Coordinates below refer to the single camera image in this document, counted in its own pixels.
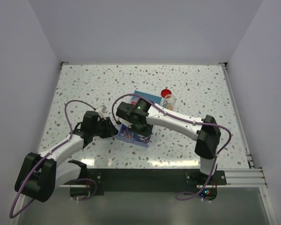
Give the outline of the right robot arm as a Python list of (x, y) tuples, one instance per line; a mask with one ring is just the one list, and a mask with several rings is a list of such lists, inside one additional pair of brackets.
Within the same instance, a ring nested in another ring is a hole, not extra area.
[(116, 116), (142, 136), (147, 136), (152, 126), (160, 126), (191, 138), (196, 142), (194, 151), (200, 157), (200, 181), (210, 184), (215, 180), (216, 151), (221, 132), (214, 117), (207, 115), (202, 119), (182, 115), (142, 98), (134, 105), (121, 102)]

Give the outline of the clear plastic jar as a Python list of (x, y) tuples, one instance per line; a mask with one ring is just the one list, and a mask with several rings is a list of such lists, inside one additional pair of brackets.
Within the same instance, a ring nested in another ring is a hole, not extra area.
[(163, 99), (163, 107), (173, 111), (176, 103), (176, 97), (172, 94), (168, 94)]

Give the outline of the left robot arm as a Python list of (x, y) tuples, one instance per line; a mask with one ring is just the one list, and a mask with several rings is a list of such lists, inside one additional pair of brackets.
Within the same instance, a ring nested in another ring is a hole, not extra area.
[(55, 147), (41, 154), (29, 153), (24, 158), (15, 191), (40, 202), (47, 201), (55, 188), (66, 183), (57, 175), (57, 168), (74, 153), (89, 145), (94, 137), (102, 139), (118, 134), (110, 117), (96, 111), (87, 111), (72, 133)]

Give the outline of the purple candy bin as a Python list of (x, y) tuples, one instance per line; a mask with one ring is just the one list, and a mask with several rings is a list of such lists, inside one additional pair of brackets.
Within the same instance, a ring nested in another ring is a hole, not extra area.
[(126, 127), (125, 125), (121, 125), (118, 135), (117, 135), (117, 139), (119, 141), (125, 142), (125, 143), (129, 143), (129, 144), (133, 144), (133, 145), (137, 145), (140, 147), (144, 147), (144, 148), (148, 148), (150, 145), (150, 140), (151, 140), (151, 135), (150, 135), (150, 139), (149, 140), (145, 140), (142, 141), (139, 139), (138, 134), (132, 132), (129, 130), (128, 127)]

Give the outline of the red jar lid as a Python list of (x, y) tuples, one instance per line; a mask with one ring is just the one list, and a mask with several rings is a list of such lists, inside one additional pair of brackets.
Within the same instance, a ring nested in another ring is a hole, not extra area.
[(163, 89), (161, 91), (162, 98), (165, 98), (167, 95), (170, 95), (170, 94), (171, 94), (171, 91), (169, 89)]

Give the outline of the pink candy bin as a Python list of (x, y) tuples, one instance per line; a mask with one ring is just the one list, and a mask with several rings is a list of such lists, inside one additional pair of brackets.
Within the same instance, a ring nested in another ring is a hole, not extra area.
[(136, 97), (136, 98), (132, 98), (130, 103), (131, 103), (132, 105), (136, 105), (136, 104), (137, 104), (137, 102), (138, 102), (138, 100), (139, 100), (139, 98), (138, 98), (138, 97)]

